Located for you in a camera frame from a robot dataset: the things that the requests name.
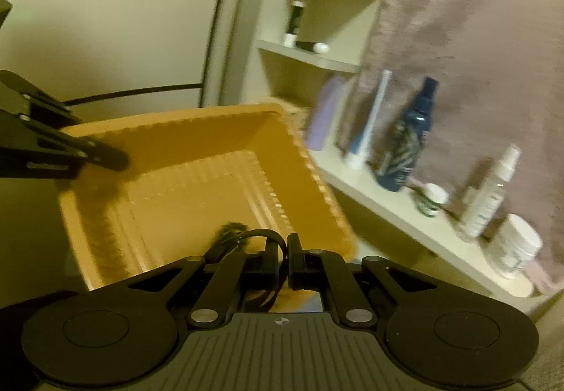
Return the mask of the orange plastic tray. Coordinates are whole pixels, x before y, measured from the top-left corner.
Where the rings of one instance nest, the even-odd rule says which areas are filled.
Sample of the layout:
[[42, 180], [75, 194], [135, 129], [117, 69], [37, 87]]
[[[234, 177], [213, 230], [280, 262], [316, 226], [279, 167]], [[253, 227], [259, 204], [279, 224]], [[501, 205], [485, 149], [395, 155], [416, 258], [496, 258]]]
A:
[[353, 233], [299, 134], [277, 104], [240, 104], [69, 127], [122, 150], [127, 169], [88, 164], [59, 187], [70, 247], [97, 289], [201, 255], [240, 223], [306, 249], [355, 254]]

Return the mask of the white blue tube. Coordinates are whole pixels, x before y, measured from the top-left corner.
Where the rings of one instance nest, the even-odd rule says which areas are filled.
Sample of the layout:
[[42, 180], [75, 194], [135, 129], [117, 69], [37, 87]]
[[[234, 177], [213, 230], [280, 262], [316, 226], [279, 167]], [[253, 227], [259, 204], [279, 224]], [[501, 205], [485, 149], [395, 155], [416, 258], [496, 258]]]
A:
[[384, 99], [385, 92], [391, 81], [393, 72], [390, 69], [383, 69], [380, 75], [380, 81], [376, 88], [376, 95], [371, 105], [368, 117], [363, 124], [360, 133], [357, 134], [355, 139], [349, 146], [346, 155], [346, 165], [352, 170], [360, 170], [367, 162], [371, 153], [371, 140], [374, 132], [374, 125], [376, 118], [380, 113], [380, 107]]

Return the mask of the small green white jar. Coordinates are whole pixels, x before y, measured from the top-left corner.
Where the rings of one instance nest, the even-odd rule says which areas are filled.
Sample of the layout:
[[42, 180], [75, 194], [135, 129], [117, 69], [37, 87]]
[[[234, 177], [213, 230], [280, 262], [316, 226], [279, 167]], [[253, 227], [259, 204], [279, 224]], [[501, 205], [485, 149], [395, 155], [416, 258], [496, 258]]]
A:
[[439, 185], [426, 183], [417, 189], [416, 207], [427, 217], [435, 217], [448, 200], [448, 192]]

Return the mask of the dark blue spray bottle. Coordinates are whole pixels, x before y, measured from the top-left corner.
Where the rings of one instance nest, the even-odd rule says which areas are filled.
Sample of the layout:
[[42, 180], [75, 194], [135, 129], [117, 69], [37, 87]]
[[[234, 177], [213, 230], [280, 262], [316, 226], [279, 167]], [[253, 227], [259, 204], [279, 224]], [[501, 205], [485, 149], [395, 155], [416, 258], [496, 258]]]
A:
[[376, 181], [383, 189], [401, 190], [416, 166], [432, 127], [432, 112], [439, 82], [425, 77], [423, 88], [393, 126], [378, 168]]

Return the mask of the lilac tube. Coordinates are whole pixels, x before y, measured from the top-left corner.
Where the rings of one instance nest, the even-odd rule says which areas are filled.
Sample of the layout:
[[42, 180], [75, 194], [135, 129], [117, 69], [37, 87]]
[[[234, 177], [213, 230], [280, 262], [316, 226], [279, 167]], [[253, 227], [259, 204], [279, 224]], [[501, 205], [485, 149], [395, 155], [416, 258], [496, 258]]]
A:
[[318, 151], [323, 149], [344, 84], [344, 77], [333, 75], [322, 86], [306, 131], [305, 141], [309, 150]]

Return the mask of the clear white spray bottle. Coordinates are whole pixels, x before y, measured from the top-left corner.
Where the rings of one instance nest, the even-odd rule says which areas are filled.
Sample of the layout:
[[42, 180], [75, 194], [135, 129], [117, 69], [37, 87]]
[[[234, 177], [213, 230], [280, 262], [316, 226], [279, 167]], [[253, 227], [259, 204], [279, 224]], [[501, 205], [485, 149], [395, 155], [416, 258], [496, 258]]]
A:
[[457, 235], [465, 242], [477, 239], [489, 225], [506, 196], [506, 184], [513, 179], [521, 148], [510, 145], [490, 168], [460, 216]]

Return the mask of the large white cream jar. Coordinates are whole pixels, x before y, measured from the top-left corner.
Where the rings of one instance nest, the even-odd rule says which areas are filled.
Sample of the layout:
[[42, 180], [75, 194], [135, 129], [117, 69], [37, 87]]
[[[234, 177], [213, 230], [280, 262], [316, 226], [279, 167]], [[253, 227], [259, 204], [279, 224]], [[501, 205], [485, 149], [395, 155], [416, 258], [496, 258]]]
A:
[[521, 216], [510, 213], [485, 249], [490, 267], [503, 278], [512, 279], [536, 258], [543, 241]]

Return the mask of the lying black lip balm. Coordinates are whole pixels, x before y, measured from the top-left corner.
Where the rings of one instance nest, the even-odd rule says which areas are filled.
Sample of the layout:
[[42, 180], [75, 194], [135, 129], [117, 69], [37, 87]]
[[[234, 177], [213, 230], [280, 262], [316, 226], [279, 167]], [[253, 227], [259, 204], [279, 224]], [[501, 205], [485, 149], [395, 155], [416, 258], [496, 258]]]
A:
[[324, 42], [297, 41], [295, 47], [317, 55], [326, 54], [330, 51], [330, 47]]

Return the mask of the upright black lip balm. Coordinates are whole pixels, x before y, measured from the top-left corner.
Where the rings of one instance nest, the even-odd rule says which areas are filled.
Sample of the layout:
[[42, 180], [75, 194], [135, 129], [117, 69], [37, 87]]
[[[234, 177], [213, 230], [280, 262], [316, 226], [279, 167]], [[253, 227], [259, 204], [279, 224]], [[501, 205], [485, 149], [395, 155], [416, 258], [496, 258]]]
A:
[[283, 35], [282, 45], [286, 47], [294, 47], [301, 23], [305, 3], [301, 0], [294, 0], [292, 9], [290, 10], [290, 17], [287, 23], [286, 32]]

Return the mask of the cream corner shelf unit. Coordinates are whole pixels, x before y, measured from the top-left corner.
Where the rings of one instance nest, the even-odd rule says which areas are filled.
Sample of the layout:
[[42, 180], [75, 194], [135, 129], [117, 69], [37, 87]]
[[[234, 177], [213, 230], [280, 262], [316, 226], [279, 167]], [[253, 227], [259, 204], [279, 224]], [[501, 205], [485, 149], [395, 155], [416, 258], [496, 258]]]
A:
[[247, 0], [253, 6], [251, 51], [239, 99], [245, 103], [281, 104], [295, 132], [303, 134], [322, 85], [333, 75], [345, 78], [335, 116], [322, 150], [311, 157], [317, 175], [337, 198], [351, 225], [359, 256], [380, 255], [404, 266], [509, 303], [534, 316], [548, 298], [525, 275], [498, 275], [486, 262], [480, 244], [457, 238], [446, 213], [434, 218], [417, 209], [413, 188], [390, 193], [376, 183], [366, 162], [352, 170], [345, 159], [349, 144], [340, 131], [360, 133], [370, 108], [348, 112], [347, 105], [363, 75], [370, 28], [382, 0], [301, 0], [305, 9], [296, 41], [324, 42], [317, 55], [282, 45], [294, 0]]

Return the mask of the mauve hanging towel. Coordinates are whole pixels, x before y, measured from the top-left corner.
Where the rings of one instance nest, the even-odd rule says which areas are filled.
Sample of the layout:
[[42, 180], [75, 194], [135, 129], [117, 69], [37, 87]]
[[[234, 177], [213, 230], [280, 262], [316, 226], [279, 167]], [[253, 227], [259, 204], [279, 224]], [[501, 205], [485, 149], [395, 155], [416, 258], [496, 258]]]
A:
[[347, 105], [393, 78], [376, 120], [373, 154], [425, 77], [439, 82], [433, 127], [415, 178], [454, 197], [510, 145], [522, 154], [504, 210], [531, 223], [553, 284], [563, 280], [563, 0], [382, 0], [366, 69]]

